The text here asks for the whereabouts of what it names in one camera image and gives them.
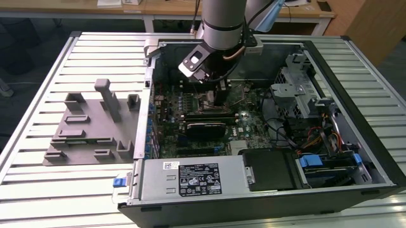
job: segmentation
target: white paper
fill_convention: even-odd
[[[302,5],[308,4],[308,2],[307,2],[307,0],[295,0],[295,1],[284,2],[284,4],[287,6],[302,6]]]
[[[97,8],[120,8],[121,0],[97,0]]]

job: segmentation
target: aluminum extrusion table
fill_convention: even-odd
[[[351,43],[339,37],[259,36],[262,40],[314,42],[362,114],[403,172],[406,172],[406,103]],[[135,227],[112,202],[112,179],[132,164],[41,165],[57,128],[68,92],[93,91],[97,78],[108,78],[117,97],[140,93],[150,38],[187,39],[187,34],[81,33],[71,37],[0,156],[0,223],[20,227]],[[120,188],[121,196],[128,188]],[[194,227],[299,228],[405,227],[406,195],[366,201],[339,213],[298,216]]]

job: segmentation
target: desk leg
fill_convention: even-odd
[[[143,15],[146,32],[154,32],[154,15]]]
[[[315,26],[315,30],[312,30],[312,36],[322,36],[330,24],[331,18],[320,18],[319,22]]]

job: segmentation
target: blue latch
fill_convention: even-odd
[[[146,153],[150,153],[150,151],[151,151],[151,146],[146,145]]]
[[[113,179],[113,187],[115,188],[127,187],[125,183],[127,183],[127,178],[115,178]]]
[[[304,155],[299,159],[299,162],[302,167],[323,165],[322,159],[318,155]]]
[[[361,165],[362,164],[362,159],[361,159],[359,154],[358,153],[353,154],[353,157],[355,159],[357,165]]]

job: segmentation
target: warning label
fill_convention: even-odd
[[[218,163],[179,166],[179,195],[222,194]]]

